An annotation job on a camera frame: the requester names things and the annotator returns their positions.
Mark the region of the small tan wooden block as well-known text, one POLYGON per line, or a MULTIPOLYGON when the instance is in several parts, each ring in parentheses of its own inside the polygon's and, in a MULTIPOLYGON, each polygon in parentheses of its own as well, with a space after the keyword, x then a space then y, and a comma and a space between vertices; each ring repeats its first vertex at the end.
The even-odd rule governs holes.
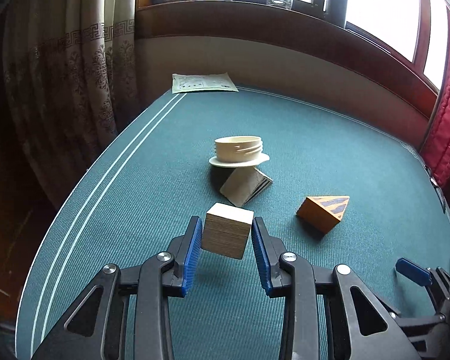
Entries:
POLYGON ((242 259, 254 212, 216 202, 205 216, 201 248, 225 257, 242 259))

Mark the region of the black metal table clip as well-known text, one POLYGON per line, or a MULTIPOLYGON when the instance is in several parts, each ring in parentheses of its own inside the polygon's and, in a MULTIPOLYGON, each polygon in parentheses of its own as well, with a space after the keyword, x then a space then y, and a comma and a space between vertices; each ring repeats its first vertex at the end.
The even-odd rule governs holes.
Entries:
POLYGON ((433 186, 433 189, 441 203, 441 209, 442 212, 445 214, 446 213, 446 209, 447 209, 447 203, 446 203, 446 198, 445 195, 441 189, 441 187, 439 186, 439 184, 437 183, 437 180, 435 179, 435 177, 433 176, 433 172, 431 170, 431 168, 427 165, 424 166, 425 171, 427 172, 427 176, 429 178, 429 181, 431 183, 431 185, 433 186))

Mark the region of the orange striped wedge block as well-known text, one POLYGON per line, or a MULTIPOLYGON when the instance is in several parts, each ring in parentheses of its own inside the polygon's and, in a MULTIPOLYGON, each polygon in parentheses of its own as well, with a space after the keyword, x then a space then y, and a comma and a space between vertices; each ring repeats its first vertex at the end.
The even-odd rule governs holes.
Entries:
POLYGON ((308 196, 296 215, 322 234, 328 234, 342 221, 349 202, 349 196, 308 196))

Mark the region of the red quilted cushion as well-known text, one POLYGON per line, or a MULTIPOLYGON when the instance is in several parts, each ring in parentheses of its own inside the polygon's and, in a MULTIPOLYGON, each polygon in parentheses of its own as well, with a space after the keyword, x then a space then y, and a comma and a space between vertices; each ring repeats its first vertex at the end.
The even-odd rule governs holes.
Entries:
POLYGON ((431 129, 420 154, 439 186, 450 179, 450 15, 445 79, 431 129))

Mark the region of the white striped wedge block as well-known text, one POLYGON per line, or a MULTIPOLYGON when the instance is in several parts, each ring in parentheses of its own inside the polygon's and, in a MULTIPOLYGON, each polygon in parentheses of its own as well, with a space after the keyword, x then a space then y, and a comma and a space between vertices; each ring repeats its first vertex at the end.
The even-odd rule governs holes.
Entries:
POLYGON ((232 205, 242 207, 272 183, 272 178, 256 167, 240 167, 230 174, 219 191, 232 205))

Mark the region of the beige threaded plastic cap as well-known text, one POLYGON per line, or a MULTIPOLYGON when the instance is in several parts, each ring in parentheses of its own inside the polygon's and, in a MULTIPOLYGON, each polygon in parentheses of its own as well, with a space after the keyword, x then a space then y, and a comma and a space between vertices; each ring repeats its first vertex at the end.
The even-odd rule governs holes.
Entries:
POLYGON ((263 152, 260 136, 225 136, 214 140, 215 156, 209 164, 215 167, 255 167, 270 160, 263 152))

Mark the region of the printed paper sheet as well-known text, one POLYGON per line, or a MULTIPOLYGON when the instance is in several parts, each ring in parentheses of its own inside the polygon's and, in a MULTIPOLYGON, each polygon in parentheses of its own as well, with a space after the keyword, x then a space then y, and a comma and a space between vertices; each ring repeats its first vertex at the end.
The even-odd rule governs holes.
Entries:
POLYGON ((213 75, 172 75, 171 92, 173 94, 201 92, 201 91, 226 91, 237 92, 235 84, 227 73, 213 75))

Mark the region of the patterned beige curtain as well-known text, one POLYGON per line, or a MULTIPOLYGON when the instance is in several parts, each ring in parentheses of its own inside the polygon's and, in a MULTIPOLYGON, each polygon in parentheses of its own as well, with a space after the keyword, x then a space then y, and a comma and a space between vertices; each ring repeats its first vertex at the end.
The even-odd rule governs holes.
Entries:
POLYGON ((142 111, 135 13, 136 0, 12 0, 7 9, 9 109, 54 206, 142 111))

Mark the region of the dark cylinder on windowsill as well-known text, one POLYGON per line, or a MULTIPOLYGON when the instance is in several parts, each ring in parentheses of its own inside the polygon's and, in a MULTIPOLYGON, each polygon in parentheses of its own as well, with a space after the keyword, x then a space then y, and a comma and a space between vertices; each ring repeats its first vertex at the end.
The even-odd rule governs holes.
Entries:
POLYGON ((348 0, 325 0, 324 17, 328 23, 345 27, 348 0))

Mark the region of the dark wooden window frame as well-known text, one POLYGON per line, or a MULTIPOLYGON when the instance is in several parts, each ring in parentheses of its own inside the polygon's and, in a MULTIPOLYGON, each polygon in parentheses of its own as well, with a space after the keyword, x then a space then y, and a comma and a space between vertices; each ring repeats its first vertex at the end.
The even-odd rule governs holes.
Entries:
POLYGON ((325 0, 137 0, 140 38, 253 41, 322 59, 387 89, 430 119, 446 60, 442 0, 348 0, 344 28, 328 23, 325 0))

